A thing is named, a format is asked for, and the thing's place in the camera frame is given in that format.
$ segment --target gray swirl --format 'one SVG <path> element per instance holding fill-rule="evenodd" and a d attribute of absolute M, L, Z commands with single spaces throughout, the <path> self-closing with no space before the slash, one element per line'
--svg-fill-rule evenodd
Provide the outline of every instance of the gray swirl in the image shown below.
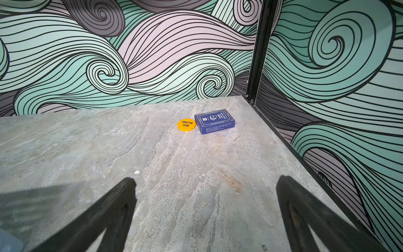
<path fill-rule="evenodd" d="M 114 37 L 125 28 L 125 16 L 114 0 L 63 0 L 71 16 L 85 29 L 102 37 Z"/>
<path fill-rule="evenodd" d="M 210 0 L 132 0 L 133 3 L 149 12 L 158 13 L 166 10 L 193 10 Z"/>

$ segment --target black metal corner post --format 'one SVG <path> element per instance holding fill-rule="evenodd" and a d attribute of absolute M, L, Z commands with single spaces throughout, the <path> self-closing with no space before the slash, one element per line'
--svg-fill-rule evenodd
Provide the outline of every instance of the black metal corner post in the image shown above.
<path fill-rule="evenodd" d="M 278 0 L 263 0 L 259 17 L 258 33 L 256 34 L 253 50 L 251 71 L 249 74 L 246 100 L 254 105 L 258 94 L 259 82 L 262 76 L 263 64 L 266 59 L 267 46 L 276 15 Z"/>

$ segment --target pink swirl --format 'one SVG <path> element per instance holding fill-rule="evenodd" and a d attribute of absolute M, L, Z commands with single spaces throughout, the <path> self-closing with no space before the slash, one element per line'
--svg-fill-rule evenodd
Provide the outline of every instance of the pink swirl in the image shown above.
<path fill-rule="evenodd" d="M 250 5 L 248 11 L 243 6 L 245 1 L 248 1 Z M 259 19 L 261 9 L 262 0 L 234 0 L 234 17 L 240 25 L 249 26 L 255 24 Z"/>
<path fill-rule="evenodd" d="M 237 33 L 207 14 L 177 10 L 143 21 L 126 37 L 118 52 L 129 71 L 129 83 L 133 84 L 147 81 L 201 50 L 253 50 L 255 37 Z"/>

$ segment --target wall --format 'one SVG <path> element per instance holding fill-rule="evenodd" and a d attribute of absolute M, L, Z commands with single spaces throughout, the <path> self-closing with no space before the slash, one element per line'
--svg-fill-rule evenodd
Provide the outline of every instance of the wall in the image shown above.
<path fill-rule="evenodd" d="M 403 4 L 280 5 L 256 106 L 386 247 L 402 251 Z"/>
<path fill-rule="evenodd" d="M 2 0 L 0 116 L 244 94 L 260 7 Z"/>

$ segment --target black metal frame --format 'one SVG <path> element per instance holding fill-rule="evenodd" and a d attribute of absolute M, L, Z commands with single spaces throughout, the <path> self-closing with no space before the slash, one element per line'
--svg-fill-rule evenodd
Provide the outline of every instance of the black metal frame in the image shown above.
<path fill-rule="evenodd" d="M 369 231 L 369 229 L 357 218 L 357 216 L 349 209 L 346 204 L 341 201 L 341 199 L 333 192 L 333 190 L 328 187 L 325 182 L 316 174 L 316 172 L 306 163 L 306 161 L 297 153 L 297 151 L 292 147 L 292 145 L 287 142 L 287 140 L 280 134 L 273 124 L 263 115 L 262 112 L 256 107 L 251 106 L 256 113 L 262 118 L 262 120 L 270 127 L 270 129 L 277 135 L 277 137 L 284 143 L 284 145 L 291 151 L 291 153 L 298 159 L 298 161 L 304 166 L 307 172 L 316 180 L 316 182 L 322 187 L 322 189 L 329 195 L 329 197 L 336 203 L 336 205 L 343 211 L 343 213 L 349 218 L 349 220 L 354 224 L 354 226 L 368 236 L 376 239 L 375 236 Z"/>
<path fill-rule="evenodd" d="M 291 251 L 319 252 L 308 225 L 330 252 L 387 252 L 377 240 L 349 225 L 290 176 L 276 186 Z"/>
<path fill-rule="evenodd" d="M 258 33 L 256 34 L 255 48 L 253 50 L 251 71 L 249 74 L 246 90 L 246 100 L 255 104 L 258 94 L 263 64 L 266 60 L 267 46 L 269 45 L 270 33 L 276 15 L 278 0 L 263 0 L 262 10 L 259 17 Z"/>
<path fill-rule="evenodd" d="M 84 252 L 106 229 L 98 252 L 122 252 L 136 206 L 136 183 L 124 178 L 62 230 L 32 252 Z"/>

